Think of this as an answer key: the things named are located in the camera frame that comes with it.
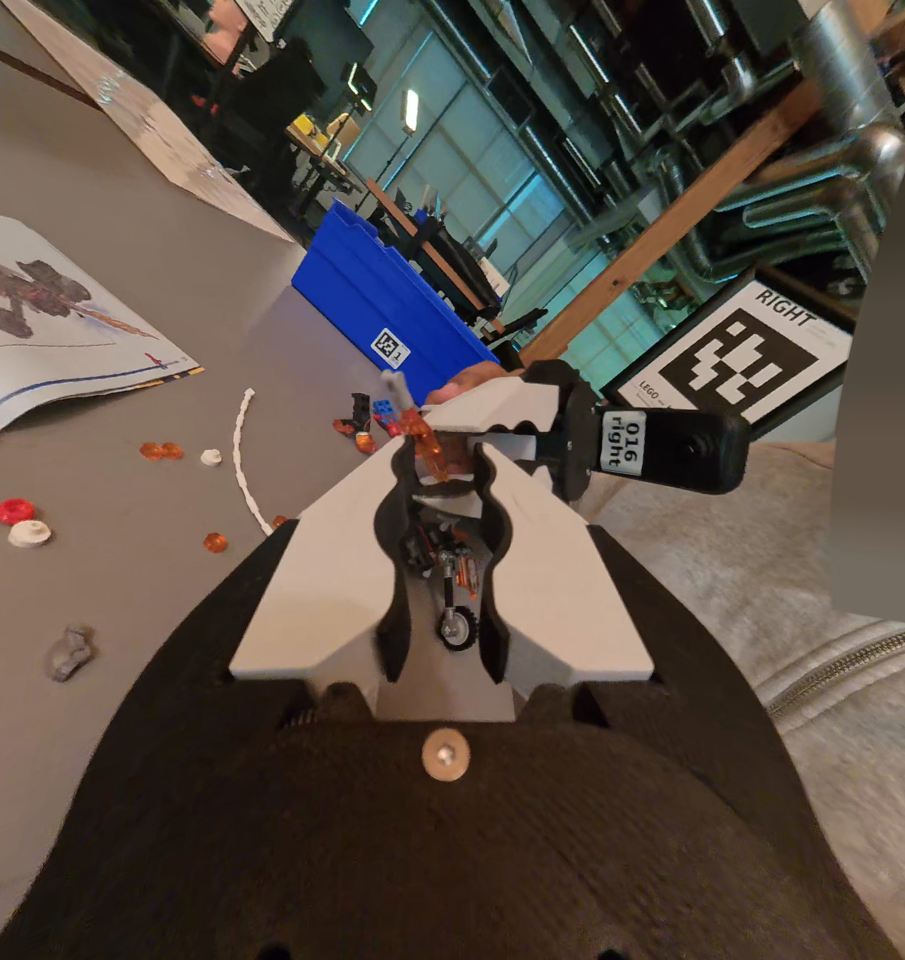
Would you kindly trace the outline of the lego instruction booklet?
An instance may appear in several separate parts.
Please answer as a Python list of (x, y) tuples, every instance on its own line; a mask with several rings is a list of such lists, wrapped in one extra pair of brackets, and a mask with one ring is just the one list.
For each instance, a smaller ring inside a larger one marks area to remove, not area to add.
[(201, 371), (40, 234), (0, 215), (0, 432), (54, 402)]

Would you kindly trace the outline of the grey zip hoodie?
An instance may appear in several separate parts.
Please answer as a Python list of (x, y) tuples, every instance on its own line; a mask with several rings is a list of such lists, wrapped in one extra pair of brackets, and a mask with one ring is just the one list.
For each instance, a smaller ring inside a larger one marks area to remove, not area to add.
[(834, 458), (834, 441), (760, 441), (722, 495), (596, 472), (576, 510), (725, 649), (840, 866), (905, 958), (905, 622), (833, 605)]

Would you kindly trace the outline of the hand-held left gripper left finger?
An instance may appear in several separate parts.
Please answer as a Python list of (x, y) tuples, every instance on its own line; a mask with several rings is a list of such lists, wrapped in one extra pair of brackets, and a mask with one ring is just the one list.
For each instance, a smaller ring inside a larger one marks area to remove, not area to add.
[(230, 661), (236, 680), (355, 685), (377, 712), (411, 648), (402, 542), (415, 479), (394, 438), (304, 510)]

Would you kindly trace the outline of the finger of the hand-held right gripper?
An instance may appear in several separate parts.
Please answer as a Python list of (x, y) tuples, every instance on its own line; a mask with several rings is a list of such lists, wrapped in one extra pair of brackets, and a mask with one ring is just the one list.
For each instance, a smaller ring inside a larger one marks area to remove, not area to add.
[(537, 438), (445, 438), (450, 479), (423, 476), (413, 498), (459, 520), (542, 527), (556, 513), (556, 464)]
[(561, 388), (516, 376), (494, 378), (441, 404), (426, 405), (422, 416), (437, 433), (481, 436), (530, 429), (547, 433), (559, 414)]

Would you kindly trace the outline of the transparent orange lego flame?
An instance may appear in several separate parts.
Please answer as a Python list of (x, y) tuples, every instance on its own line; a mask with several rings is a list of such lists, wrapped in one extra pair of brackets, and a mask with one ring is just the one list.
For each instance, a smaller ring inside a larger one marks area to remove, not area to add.
[(415, 455), (422, 461), (427, 472), (438, 482), (451, 479), (441, 442), (423, 415), (414, 406), (404, 407), (398, 413), (402, 433), (411, 438)]

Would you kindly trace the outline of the white chart sign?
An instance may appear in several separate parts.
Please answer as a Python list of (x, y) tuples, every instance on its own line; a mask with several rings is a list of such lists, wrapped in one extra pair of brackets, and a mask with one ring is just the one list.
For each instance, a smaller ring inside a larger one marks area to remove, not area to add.
[(237, 0), (234, 3), (258, 35), (266, 42), (273, 43), (288, 13), (297, 2)]

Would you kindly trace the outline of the person's right hand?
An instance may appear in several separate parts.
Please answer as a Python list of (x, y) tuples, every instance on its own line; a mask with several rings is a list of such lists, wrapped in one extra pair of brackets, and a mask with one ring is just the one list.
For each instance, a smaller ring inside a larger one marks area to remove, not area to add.
[(426, 406), (436, 406), (449, 402), (470, 390), (474, 390), (483, 384), (501, 378), (520, 377), (525, 373), (525, 369), (520, 366), (513, 370), (507, 370), (502, 365), (495, 362), (480, 362), (463, 369), (454, 377), (450, 378), (446, 384), (437, 390), (433, 390), (424, 401)]

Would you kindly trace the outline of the wooden post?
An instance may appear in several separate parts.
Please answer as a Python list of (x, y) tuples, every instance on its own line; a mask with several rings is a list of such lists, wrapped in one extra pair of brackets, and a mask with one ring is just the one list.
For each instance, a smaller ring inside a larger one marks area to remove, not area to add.
[(820, 94), (803, 80), (738, 138), (519, 352), (520, 362), (557, 359), (570, 342), (637, 282), (736, 187), (799, 132), (820, 109)]

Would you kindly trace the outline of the blue plastic bin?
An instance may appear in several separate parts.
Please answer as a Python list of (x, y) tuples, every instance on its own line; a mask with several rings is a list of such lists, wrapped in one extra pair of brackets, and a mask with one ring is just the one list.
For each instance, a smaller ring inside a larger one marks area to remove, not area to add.
[(398, 250), (337, 199), (291, 284), (378, 369), (404, 374), (418, 404), (472, 366), (500, 366)]

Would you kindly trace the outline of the black lego motorcycle model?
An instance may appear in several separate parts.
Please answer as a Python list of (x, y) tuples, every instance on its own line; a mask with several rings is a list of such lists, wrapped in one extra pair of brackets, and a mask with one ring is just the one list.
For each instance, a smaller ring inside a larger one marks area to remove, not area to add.
[(480, 565), (467, 534), (451, 521), (414, 521), (401, 542), (407, 568), (428, 581), (435, 593), (434, 634), (451, 654), (475, 647), (479, 615)]

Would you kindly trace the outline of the black framed marker sign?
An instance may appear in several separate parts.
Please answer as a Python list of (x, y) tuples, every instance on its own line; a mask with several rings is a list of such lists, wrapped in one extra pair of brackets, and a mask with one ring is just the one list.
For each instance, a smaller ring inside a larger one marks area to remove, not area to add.
[(611, 404), (742, 417), (758, 440), (841, 388), (857, 320), (758, 264), (601, 388)]

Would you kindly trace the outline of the silver ventilation ducts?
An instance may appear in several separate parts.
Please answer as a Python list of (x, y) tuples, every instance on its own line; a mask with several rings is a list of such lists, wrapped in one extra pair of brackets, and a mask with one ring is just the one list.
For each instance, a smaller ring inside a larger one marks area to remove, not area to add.
[(757, 263), (834, 258), (817, 283), (866, 285), (905, 175), (905, 121), (854, 2), (822, 2), (789, 42), (829, 136), (794, 150), (713, 200), (679, 229), (666, 259), (708, 289)]

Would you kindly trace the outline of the black and orange lego assembly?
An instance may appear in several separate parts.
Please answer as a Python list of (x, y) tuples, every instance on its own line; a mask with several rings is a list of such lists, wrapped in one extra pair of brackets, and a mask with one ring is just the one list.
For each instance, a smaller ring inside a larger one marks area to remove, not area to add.
[(372, 406), (369, 394), (354, 392), (351, 395), (350, 416), (333, 421), (333, 429), (353, 442), (356, 450), (363, 455), (372, 455), (378, 451), (377, 442), (372, 434)]

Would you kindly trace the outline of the white printed board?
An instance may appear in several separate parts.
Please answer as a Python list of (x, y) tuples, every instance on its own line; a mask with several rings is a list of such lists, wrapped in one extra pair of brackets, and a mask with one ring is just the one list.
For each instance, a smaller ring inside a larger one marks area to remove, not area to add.
[(171, 185), (302, 252), (148, 87), (35, 4), (1, 5)]

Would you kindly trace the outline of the dark grey lego piece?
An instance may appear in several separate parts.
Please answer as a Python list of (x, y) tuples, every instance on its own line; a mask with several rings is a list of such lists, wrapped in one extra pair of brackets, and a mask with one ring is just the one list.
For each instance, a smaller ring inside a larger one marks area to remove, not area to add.
[(66, 626), (46, 653), (43, 672), (55, 683), (65, 683), (97, 656), (95, 632), (87, 625)]

